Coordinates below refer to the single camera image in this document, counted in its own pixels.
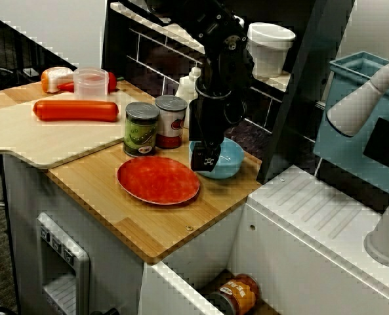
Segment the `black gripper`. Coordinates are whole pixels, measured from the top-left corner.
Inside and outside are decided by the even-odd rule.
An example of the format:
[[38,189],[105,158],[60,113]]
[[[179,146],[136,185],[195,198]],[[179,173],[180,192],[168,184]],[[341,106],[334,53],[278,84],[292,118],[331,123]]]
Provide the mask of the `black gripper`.
[[231,92],[211,93],[203,87],[195,86],[197,98],[190,102],[189,140],[192,143],[192,170],[211,172],[219,159],[220,144],[224,139],[227,121],[224,109]]

